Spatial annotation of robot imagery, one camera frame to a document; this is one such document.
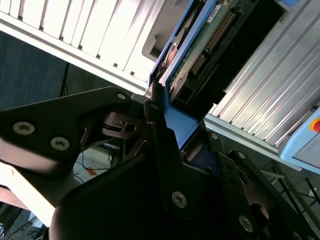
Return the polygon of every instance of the dark floor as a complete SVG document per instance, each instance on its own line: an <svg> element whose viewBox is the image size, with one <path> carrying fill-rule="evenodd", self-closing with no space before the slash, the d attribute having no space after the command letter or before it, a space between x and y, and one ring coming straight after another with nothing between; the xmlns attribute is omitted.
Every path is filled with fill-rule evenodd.
<svg viewBox="0 0 320 240"><path fill-rule="evenodd" d="M40 49L28 45L16 38L0 32L0 111L22 105L37 103L59 97L67 63ZM69 94L112 86L113 84L85 70L70 65L66 78ZM247 148L231 139L220 136L226 152L240 149L258 166L260 170L271 172L270 158ZM308 195L309 187L305 178L309 178L314 187L320 187L320 176L302 170L300 172L281 166L296 189ZM279 183L274 185L280 192ZM313 202L310 197L303 197L308 204ZM315 203L311 209L320 216L320 206ZM313 229L310 218L307 221Z"/></svg>

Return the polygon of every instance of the white plastic panel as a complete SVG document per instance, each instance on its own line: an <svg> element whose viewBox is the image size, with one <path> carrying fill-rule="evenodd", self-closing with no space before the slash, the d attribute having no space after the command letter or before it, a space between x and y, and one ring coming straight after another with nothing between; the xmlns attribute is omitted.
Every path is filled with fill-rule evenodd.
<svg viewBox="0 0 320 240"><path fill-rule="evenodd" d="M155 62L143 56L142 49L165 0L156 0L124 71L139 79L148 79Z"/></svg>
<svg viewBox="0 0 320 240"><path fill-rule="evenodd" d="M320 100L320 1L301 0L276 24L212 115L278 147Z"/></svg>
<svg viewBox="0 0 320 240"><path fill-rule="evenodd" d="M20 4L20 0L11 0L10 15L16 19L19 16Z"/></svg>
<svg viewBox="0 0 320 240"><path fill-rule="evenodd" d="M81 41L82 50L93 57L98 54L116 3L117 0L96 0L93 4Z"/></svg>
<svg viewBox="0 0 320 240"><path fill-rule="evenodd" d="M101 60L113 65L118 51L123 47L129 28L132 25L141 0L122 0L115 10L114 17L105 33L99 55Z"/></svg>
<svg viewBox="0 0 320 240"><path fill-rule="evenodd" d="M45 0L23 0L22 21L36 29L40 27Z"/></svg>
<svg viewBox="0 0 320 240"><path fill-rule="evenodd" d="M65 21L69 0L47 0L43 19L43 31L59 38Z"/></svg>
<svg viewBox="0 0 320 240"><path fill-rule="evenodd" d="M84 0L84 3L82 5L80 16L76 24L76 28L71 42L71 45L75 48L79 47L81 38L84 34L84 30L91 12L93 2L94 0Z"/></svg>
<svg viewBox="0 0 320 240"><path fill-rule="evenodd" d="M62 31L63 41L71 44L77 27L78 19L85 0L70 0L69 11L65 16L65 24Z"/></svg>
<svg viewBox="0 0 320 240"><path fill-rule="evenodd" d="M10 12L11 0L1 0L0 1L0 11L8 14Z"/></svg>

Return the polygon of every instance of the screw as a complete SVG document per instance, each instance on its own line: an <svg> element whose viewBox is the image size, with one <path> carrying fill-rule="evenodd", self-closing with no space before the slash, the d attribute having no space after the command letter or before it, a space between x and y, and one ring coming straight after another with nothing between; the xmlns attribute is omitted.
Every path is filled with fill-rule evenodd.
<svg viewBox="0 0 320 240"><path fill-rule="evenodd" d="M211 133L211 136L213 137L214 140L218 140L219 139L217 134L215 134L215 133Z"/></svg>
<svg viewBox="0 0 320 240"><path fill-rule="evenodd" d="M239 157L242 158L242 159L245 159L245 158L246 158L246 156L245 156L242 152L238 152L238 155L239 155Z"/></svg>
<svg viewBox="0 0 320 240"><path fill-rule="evenodd" d="M172 201L181 209L184 209L187 206L187 199L185 195L179 191L174 191L172 193Z"/></svg>
<svg viewBox="0 0 320 240"><path fill-rule="evenodd" d="M118 96L118 98L120 98L122 100L125 100L127 98L126 95L124 95L122 93L118 93L117 96Z"/></svg>
<svg viewBox="0 0 320 240"><path fill-rule="evenodd" d="M13 125L13 131L20 135L30 135L36 130L30 122L19 121Z"/></svg>
<svg viewBox="0 0 320 240"><path fill-rule="evenodd" d="M249 233L253 233L254 232L254 226L252 225L251 221L246 217L241 215L239 217L239 221L242 225L242 227Z"/></svg>
<svg viewBox="0 0 320 240"><path fill-rule="evenodd" d="M292 234L296 240L302 240L302 238L300 237L300 235L297 232L293 231Z"/></svg>
<svg viewBox="0 0 320 240"><path fill-rule="evenodd" d="M153 107L154 109L158 109L158 107L156 105L154 105L153 103L151 104L151 107Z"/></svg>
<svg viewBox="0 0 320 240"><path fill-rule="evenodd" d="M311 108L311 112L313 113L313 112L315 112L317 109L318 109L318 106L313 106L313 107Z"/></svg>
<svg viewBox="0 0 320 240"><path fill-rule="evenodd" d="M60 136L54 137L51 140L50 144L51 144L51 147L59 151L67 150L70 147L70 142L64 137L60 137Z"/></svg>

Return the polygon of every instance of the metal frame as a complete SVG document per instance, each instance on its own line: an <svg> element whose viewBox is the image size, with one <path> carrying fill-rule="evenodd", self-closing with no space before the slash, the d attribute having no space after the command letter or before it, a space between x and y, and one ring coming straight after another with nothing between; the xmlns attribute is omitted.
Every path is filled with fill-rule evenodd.
<svg viewBox="0 0 320 240"><path fill-rule="evenodd" d="M281 164L284 164L297 171L300 171L302 169L301 167L298 167L296 165L282 160L278 155L278 149L276 147L269 145L265 141L255 136L252 136L251 134L223 121L218 117L208 114L204 119L204 123L208 129L222 134L227 138L230 138L250 149L257 151L258 153L261 153L273 160L276 160Z"/></svg>

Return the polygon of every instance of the bolt head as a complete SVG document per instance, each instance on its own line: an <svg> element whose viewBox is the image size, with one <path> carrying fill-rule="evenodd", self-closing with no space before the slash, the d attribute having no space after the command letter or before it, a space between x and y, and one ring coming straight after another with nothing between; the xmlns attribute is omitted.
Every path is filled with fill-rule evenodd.
<svg viewBox="0 0 320 240"><path fill-rule="evenodd" d="M59 151L67 150L70 147L70 142L64 137L60 137L60 136L54 137L51 140L50 144L51 144L51 147Z"/></svg>
<svg viewBox="0 0 320 240"><path fill-rule="evenodd" d="M125 100L125 99L127 98L126 95L124 95L124 94L122 94L122 93L118 93L118 94L117 94L117 97L120 98L120 99L122 99L122 100Z"/></svg>
<svg viewBox="0 0 320 240"><path fill-rule="evenodd" d="M239 217L239 221L240 224L242 225L242 227L249 233L253 233L254 232L254 226L252 225L251 221L249 220L249 218L247 218L246 216L241 215Z"/></svg>
<svg viewBox="0 0 320 240"><path fill-rule="evenodd" d="M183 195L179 191L175 191L172 193L172 201L177 207L181 209L184 209L187 206L187 199L185 195Z"/></svg>
<svg viewBox="0 0 320 240"><path fill-rule="evenodd" d="M20 135L30 135L35 130L35 126L27 121L19 121L13 125L13 131Z"/></svg>
<svg viewBox="0 0 320 240"><path fill-rule="evenodd" d="M214 140L218 140L219 137L217 136L217 134L215 133L211 133L211 137L214 139Z"/></svg>
<svg viewBox="0 0 320 240"><path fill-rule="evenodd" d="M238 152L238 155L239 155L239 157L242 158L242 159L245 159L245 158L246 158L246 156L245 156L242 152Z"/></svg>

